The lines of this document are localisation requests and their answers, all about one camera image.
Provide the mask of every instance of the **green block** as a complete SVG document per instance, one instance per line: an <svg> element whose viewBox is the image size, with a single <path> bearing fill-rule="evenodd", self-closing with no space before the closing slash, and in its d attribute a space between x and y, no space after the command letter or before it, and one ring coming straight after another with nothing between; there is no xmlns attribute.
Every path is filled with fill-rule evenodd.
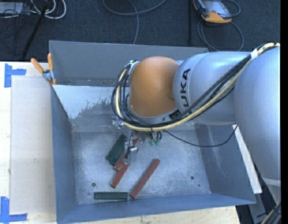
<svg viewBox="0 0 288 224"><path fill-rule="evenodd" d="M116 143L109 151L106 159L112 164L115 165L117 161L120 159L121 155L124 152L124 144L125 144L126 136L122 133L117 139Z"/></svg>
<svg viewBox="0 0 288 224"><path fill-rule="evenodd" d="M128 199L128 192L95 192L94 199Z"/></svg>

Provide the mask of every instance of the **gray bin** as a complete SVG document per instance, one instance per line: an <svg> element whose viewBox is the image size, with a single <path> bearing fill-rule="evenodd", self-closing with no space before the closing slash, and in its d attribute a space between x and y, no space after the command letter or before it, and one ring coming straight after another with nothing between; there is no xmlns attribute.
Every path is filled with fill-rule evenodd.
<svg viewBox="0 0 288 224"><path fill-rule="evenodd" d="M253 204L253 189L235 135L220 147L195 147L163 133L159 145L138 144L119 185L106 156L126 127L112 124L110 94L130 60L185 60L205 48L50 41L57 85L51 87L52 134L59 224ZM174 135L199 145L228 139L232 126L189 121ZM135 200L97 200L94 192L131 192L154 159L160 164Z"/></svg>

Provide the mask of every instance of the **blue tape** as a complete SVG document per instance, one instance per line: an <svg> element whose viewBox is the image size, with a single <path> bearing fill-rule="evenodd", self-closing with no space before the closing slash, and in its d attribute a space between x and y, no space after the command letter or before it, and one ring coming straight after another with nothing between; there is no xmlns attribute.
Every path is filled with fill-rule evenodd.
<svg viewBox="0 0 288 224"><path fill-rule="evenodd" d="M0 223L9 224L9 222L26 221L27 213L19 215L9 215L9 199L2 196L0 198Z"/></svg>
<svg viewBox="0 0 288 224"><path fill-rule="evenodd" d="M11 87L12 86L12 75L16 76L24 76L26 74L25 69L15 69L11 65L5 63L5 77L4 77L4 87Z"/></svg>

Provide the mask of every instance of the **white table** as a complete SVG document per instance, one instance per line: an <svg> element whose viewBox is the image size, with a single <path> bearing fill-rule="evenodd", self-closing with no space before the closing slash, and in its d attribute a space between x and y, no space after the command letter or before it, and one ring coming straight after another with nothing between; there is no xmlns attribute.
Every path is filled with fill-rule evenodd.
<svg viewBox="0 0 288 224"><path fill-rule="evenodd" d="M26 69L24 76L12 76L4 88L5 63ZM47 63L41 63L48 69ZM23 223L55 222L55 188L51 140L50 88L31 63L0 62L0 197L10 199L10 214L28 213ZM21 133L15 127L23 125ZM236 131L254 193L261 186L251 157ZM113 224L114 219L92 222ZM239 224L234 206L182 211L120 219L121 224Z"/></svg>

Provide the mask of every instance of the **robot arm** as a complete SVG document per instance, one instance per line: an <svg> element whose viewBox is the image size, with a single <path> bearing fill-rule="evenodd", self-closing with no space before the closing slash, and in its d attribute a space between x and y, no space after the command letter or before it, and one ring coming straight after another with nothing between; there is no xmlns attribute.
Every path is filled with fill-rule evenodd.
<svg viewBox="0 0 288 224"><path fill-rule="evenodd" d="M112 102L115 114L138 132L160 132L189 120L238 124L263 180L275 202L280 202L278 43L265 44L252 53L198 54L180 65L167 57L132 61L120 74Z"/></svg>

